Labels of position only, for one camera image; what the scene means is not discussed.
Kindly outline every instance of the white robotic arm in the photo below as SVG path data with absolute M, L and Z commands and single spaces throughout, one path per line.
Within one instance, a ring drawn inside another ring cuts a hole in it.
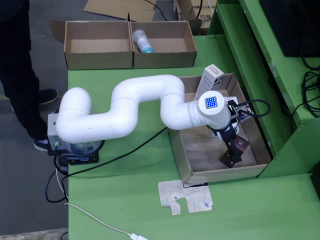
M 122 81 L 113 90 L 110 110 L 90 114 L 92 100 L 80 87 L 62 98 L 56 121 L 58 136 L 71 144 L 122 138 L 138 123 L 139 103 L 159 100 L 161 120 L 173 130 L 209 125 L 214 130 L 228 127 L 231 114 L 217 91 L 185 103 L 185 86 L 173 75 L 136 77 Z

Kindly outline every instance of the small white box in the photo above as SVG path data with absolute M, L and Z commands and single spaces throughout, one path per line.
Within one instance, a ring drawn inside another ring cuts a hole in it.
M 217 91 L 223 76 L 224 72 L 217 68 L 216 65 L 207 66 L 203 71 L 194 100 L 198 100 L 207 91 Z

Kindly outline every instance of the white bottle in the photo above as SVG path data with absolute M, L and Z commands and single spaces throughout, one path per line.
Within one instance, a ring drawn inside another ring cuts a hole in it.
M 148 41 L 148 37 L 142 30 L 136 30 L 133 33 L 133 41 L 138 45 L 141 53 L 154 53 L 154 49 Z

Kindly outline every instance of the sneaker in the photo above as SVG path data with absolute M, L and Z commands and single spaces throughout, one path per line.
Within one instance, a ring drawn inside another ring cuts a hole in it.
M 52 103 L 59 96 L 55 89 L 43 89 L 39 91 L 39 105 L 46 105 Z
M 49 142 L 47 139 L 45 140 L 33 140 L 33 146 L 35 149 L 43 152 L 48 152 L 49 149 Z

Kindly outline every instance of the person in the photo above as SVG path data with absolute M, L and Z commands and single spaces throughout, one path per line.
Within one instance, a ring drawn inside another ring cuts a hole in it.
M 30 57 L 29 5 L 29 0 L 0 3 L 0 81 L 34 147 L 47 151 L 48 127 L 40 116 L 39 104 L 51 103 L 59 94 L 55 89 L 39 90 Z

